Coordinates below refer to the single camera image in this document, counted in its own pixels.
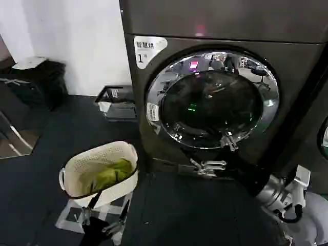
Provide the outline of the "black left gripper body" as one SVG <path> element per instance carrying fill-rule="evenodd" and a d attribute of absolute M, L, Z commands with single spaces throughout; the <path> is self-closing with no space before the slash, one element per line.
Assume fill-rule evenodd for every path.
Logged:
<path fill-rule="evenodd" d="M 80 242 L 80 246 L 100 245 L 121 229 L 121 223 L 107 223 L 101 219 L 91 217 L 82 223 L 84 236 Z"/>

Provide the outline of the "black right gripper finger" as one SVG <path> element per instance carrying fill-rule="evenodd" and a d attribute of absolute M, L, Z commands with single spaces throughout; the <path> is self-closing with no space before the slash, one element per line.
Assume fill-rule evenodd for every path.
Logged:
<path fill-rule="evenodd" d="M 216 177 L 216 171 L 224 171 L 227 163 L 223 160 L 199 160 L 192 151 L 181 149 L 183 154 L 187 157 L 189 163 L 193 166 L 194 172 L 199 176 Z"/>
<path fill-rule="evenodd" d="M 224 149 L 225 151 L 229 151 L 234 154 L 238 153 L 239 151 L 237 141 L 231 133 L 223 134 L 220 143 L 221 143 L 221 148 Z"/>

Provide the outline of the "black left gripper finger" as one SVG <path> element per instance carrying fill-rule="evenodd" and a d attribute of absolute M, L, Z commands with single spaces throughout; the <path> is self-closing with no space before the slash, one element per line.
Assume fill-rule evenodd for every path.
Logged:
<path fill-rule="evenodd" d="M 127 220 L 127 215 L 129 212 L 129 206 L 130 206 L 130 199 L 128 199 L 125 203 L 125 205 L 123 206 L 121 213 L 119 215 L 119 217 L 117 217 L 117 219 L 108 224 L 107 226 L 105 226 L 102 229 L 102 232 L 105 234 L 118 234 L 121 233 L 124 228 L 125 228 L 125 224 L 126 224 L 126 220 Z"/>
<path fill-rule="evenodd" d="M 82 208 L 82 227 L 83 228 L 99 228 L 101 226 L 100 219 L 92 216 L 93 209 L 97 204 L 102 191 L 99 191 L 93 198 L 91 198 L 90 202 L 86 207 Z"/>

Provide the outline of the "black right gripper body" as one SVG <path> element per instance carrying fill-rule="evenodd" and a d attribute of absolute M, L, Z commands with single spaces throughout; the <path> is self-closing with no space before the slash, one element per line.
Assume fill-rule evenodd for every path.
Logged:
<path fill-rule="evenodd" d="M 237 151 L 221 150 L 215 161 L 224 161 L 227 176 L 239 182 L 253 197 L 263 190 L 270 179 L 270 172 L 244 160 Z"/>

